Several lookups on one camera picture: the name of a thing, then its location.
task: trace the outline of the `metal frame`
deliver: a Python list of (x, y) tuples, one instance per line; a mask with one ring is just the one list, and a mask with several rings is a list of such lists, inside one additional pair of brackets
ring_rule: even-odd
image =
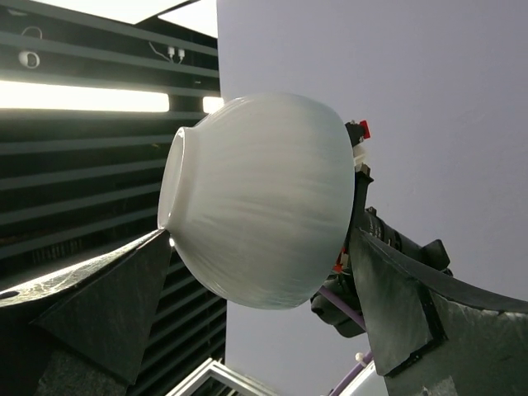
[(140, 56), (120, 54), (107, 51), (105, 49), (93, 49), (82, 47), (80, 45), (61, 43), (58, 41), (36, 39), (34, 37), (28, 37), (24, 35), (14, 35), (12, 33), (0, 32), (0, 43), (3, 45), (10, 45), (20, 48), (30, 48), (32, 50), (48, 51), (55, 54), (72, 55), (79, 58), (115, 62), (118, 64), (128, 64), (143, 68), (154, 68), (157, 70), (167, 70), (177, 73), (189, 73), (212, 78), (219, 77), (219, 72), (213, 69), (198, 68), (196, 66), (187, 66), (185, 64), (165, 62), (156, 59), (146, 59)]
[[(19, 81), (24, 83), (38, 83), (51, 85), (71, 85), (75, 87), (99, 87), (108, 88), (108, 81), (98, 78), (69, 77), (56, 74), (47, 74), (31, 71), (17, 72), (0, 68), (0, 75), (5, 81)], [(136, 82), (119, 82), (112, 81), (113, 89), (125, 89), (134, 91), (163, 92), (168, 95), (178, 95), (183, 97), (218, 97), (219, 92), (207, 89), (195, 89), (184, 87), (168, 87), (156, 84), (138, 84)]]
[(9, 177), (0, 179), (0, 191), (14, 190), (16, 188), (27, 188), (46, 186), (52, 183), (76, 182), (83, 179), (95, 177), (114, 176), (121, 173), (136, 171), (148, 171), (165, 166), (164, 159), (153, 159), (136, 163), (122, 163), (119, 165), (108, 165), (104, 167), (85, 167), (71, 171), (40, 173), (37, 175)]
[(34, 238), (19, 243), (13, 243), (12, 245), (8, 245), (2, 248), (2, 251), (0, 251), (0, 259), (10, 256), (16, 256), (17, 254), (28, 252), (30, 250), (44, 248), (53, 243), (67, 241), (76, 237), (82, 237), (83, 235), (95, 233), (96, 231), (101, 231), (103, 229), (110, 229), (117, 225), (127, 224), (135, 220), (147, 219), (148, 217), (155, 216), (157, 212), (158, 211), (156, 208), (138, 210), (132, 213), (123, 214), (122, 216), (116, 216), (112, 219), (102, 220), (82, 227), (77, 227), (75, 229), (68, 229), (66, 231), (61, 231), (58, 233), (51, 233), (45, 235), (44, 237)]
[(88, 208), (93, 205), (106, 204), (116, 200), (131, 198), (133, 196), (142, 196), (144, 194), (159, 191), (161, 183), (152, 183), (139, 187), (125, 188), (118, 191), (96, 194), (94, 196), (85, 196), (74, 200), (66, 200), (53, 204), (34, 206), (27, 209), (13, 210), (11, 212), (0, 213), (0, 225), (7, 225), (17, 221), (27, 221), (38, 219), (45, 216), (57, 215), (70, 210)]
[(183, 48), (185, 50), (200, 52), (211, 56), (218, 56), (218, 50), (207, 47), (205, 45), (198, 45), (190, 41), (184, 41), (169, 37), (166, 35), (159, 35), (149, 31), (142, 31), (132, 26), (127, 26), (124, 23), (117, 23), (108, 21), (103, 18), (66, 10), (64, 8), (53, 7), (48, 4), (40, 2), (32, 2), (29, 0), (0, 0), (0, 5), (19, 10), (22, 12), (33, 12), (44, 17), (51, 17), (60, 19), (62, 21), (72, 22), (77, 25), (93, 27), (102, 31), (109, 31), (120, 35), (127, 35), (136, 39), (156, 41), (165, 45), (172, 45), (174, 47)]
[(358, 375), (355, 377), (346, 388), (339, 394), (339, 396), (353, 396), (355, 392), (372, 376), (376, 375), (375, 363), (371, 361)]
[(256, 382), (254, 379), (240, 375), (236, 371), (229, 369), (211, 358), (198, 366), (176, 388), (171, 390), (167, 396), (192, 395), (209, 378), (214, 378), (244, 396), (278, 396), (278, 394)]
[(60, 153), (79, 150), (113, 149), (119, 147), (143, 146), (149, 144), (170, 144), (169, 134), (147, 136), (126, 136), (123, 138), (62, 139), (39, 142), (0, 143), (0, 155)]
[(154, 120), (154, 121), (198, 121), (206, 113), (199, 111), (123, 112), (123, 111), (77, 111), (77, 110), (32, 110), (15, 109), (0, 111), (0, 120)]

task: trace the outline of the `red component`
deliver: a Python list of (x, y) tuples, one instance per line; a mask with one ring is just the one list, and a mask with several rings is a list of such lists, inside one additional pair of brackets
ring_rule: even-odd
[(343, 265), (341, 264), (341, 255), (346, 251), (346, 249), (343, 247), (341, 249), (341, 252), (339, 253), (339, 256), (337, 257), (337, 260), (336, 260), (336, 265), (333, 266), (333, 270), (337, 273), (340, 273), (341, 271), (343, 271)]
[(360, 125), (365, 128), (365, 134), (363, 135), (363, 139), (370, 139), (369, 124), (366, 122), (366, 120), (363, 120), (360, 121)]

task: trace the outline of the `ceiling panel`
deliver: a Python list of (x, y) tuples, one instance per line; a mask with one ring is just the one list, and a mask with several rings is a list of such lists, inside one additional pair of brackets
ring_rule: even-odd
[[(167, 10), (170, 7), (182, 4), (187, 0), (136, 0), (134, 2), (126, 0), (35, 1), (135, 25), (136, 23)], [(216, 15), (216, 4), (214, 5), (214, 13)]]
[(218, 39), (216, 0), (200, 0), (163, 14), (159, 18)]

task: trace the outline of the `fluorescent light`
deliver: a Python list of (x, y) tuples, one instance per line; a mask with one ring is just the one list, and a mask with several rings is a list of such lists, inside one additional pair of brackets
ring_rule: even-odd
[(199, 0), (163, 14), (159, 18), (218, 39), (216, 0)]
[(164, 112), (169, 101), (159, 92), (0, 81), (0, 109)]
[(84, 12), (85, 14), (95, 15), (121, 21), (135, 25), (153, 15), (158, 14), (170, 7), (182, 4), (186, 0), (148, 0), (130, 2), (127, 0), (34, 0), (43, 2), (50, 6), (56, 6)]
[(202, 105), (204, 107), (204, 113), (211, 114), (222, 108), (224, 99), (221, 97), (204, 97)]

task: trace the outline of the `white cable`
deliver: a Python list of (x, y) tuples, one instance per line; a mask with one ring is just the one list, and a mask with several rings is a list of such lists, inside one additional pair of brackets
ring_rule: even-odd
[(180, 64), (181, 62), (183, 62), (183, 59), (185, 58), (185, 50), (183, 48), (179, 48), (178, 49), (178, 58), (180, 59), (180, 61), (178, 62), (178, 64)]
[(28, 26), (26, 29), (24, 29), (21, 33), (21, 35), (25, 35), (30, 30), (36, 30), (39, 32), (40, 39), (42, 40), (42, 30), (38, 26)]
[(171, 47), (170, 45), (167, 47), (167, 53), (168, 57), (171, 59), (171, 62), (174, 62), (174, 54), (176, 53), (176, 50), (174, 47)]
[(168, 62), (172, 62), (167, 56), (165, 56), (164, 54), (162, 54), (161, 52), (158, 52), (155, 48), (154, 48), (154, 45), (149, 41), (148, 42), (148, 45), (150, 45), (150, 48), (152, 48), (152, 51), (154, 51), (154, 53), (156, 55), (159, 55), (161, 56), (162, 58), (164, 58), (165, 60), (167, 60)]

